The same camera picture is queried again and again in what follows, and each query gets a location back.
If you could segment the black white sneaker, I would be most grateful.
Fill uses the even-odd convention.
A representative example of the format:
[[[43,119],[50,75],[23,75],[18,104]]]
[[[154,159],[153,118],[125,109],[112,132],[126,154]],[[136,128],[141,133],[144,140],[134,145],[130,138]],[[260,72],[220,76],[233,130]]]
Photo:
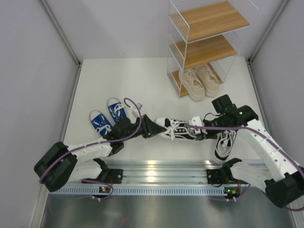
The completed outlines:
[[[166,129],[166,131],[160,134],[160,136],[163,138],[170,140],[181,139],[191,141],[202,141],[205,139],[202,134],[195,134],[193,130],[186,127],[186,125],[189,123],[188,121],[160,117],[156,118],[154,122]]]
[[[223,164],[231,154],[236,135],[237,132],[233,130],[226,130],[219,134],[218,142],[215,147],[215,161],[217,163]]]

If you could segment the beige lace sneaker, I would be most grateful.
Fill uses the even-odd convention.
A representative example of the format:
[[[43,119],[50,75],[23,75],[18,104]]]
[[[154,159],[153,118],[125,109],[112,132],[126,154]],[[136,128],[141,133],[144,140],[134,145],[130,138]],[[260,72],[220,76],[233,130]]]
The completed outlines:
[[[179,70],[179,80],[192,100],[199,102],[205,98],[205,88],[194,69]]]
[[[205,88],[205,95],[208,97],[216,97],[219,93],[219,81],[207,65],[201,65],[195,68],[198,79]]]

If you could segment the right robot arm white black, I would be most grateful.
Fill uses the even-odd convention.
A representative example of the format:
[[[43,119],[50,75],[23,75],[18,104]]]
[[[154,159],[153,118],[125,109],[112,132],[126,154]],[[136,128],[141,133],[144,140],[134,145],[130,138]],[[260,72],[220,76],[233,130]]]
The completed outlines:
[[[287,155],[264,128],[258,115],[248,105],[236,107],[228,95],[212,101],[218,114],[213,120],[203,120],[206,138],[217,138],[215,149],[218,169],[207,170],[208,184],[228,184],[238,180],[262,190],[277,207],[284,208],[304,195],[304,168]],[[231,148],[233,137],[241,136],[266,165],[259,170],[244,160],[222,154]]]

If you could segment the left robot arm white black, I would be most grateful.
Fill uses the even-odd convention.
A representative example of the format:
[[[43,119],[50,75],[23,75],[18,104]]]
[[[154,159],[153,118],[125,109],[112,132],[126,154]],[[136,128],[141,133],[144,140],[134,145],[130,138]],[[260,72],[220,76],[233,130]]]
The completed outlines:
[[[108,167],[104,158],[117,154],[124,148],[124,141],[142,136],[151,138],[166,131],[147,115],[138,117],[135,123],[127,117],[120,118],[106,136],[93,142],[74,146],[57,142],[34,166],[39,182],[48,191],[55,192],[74,181],[93,180],[104,183],[108,179]]]

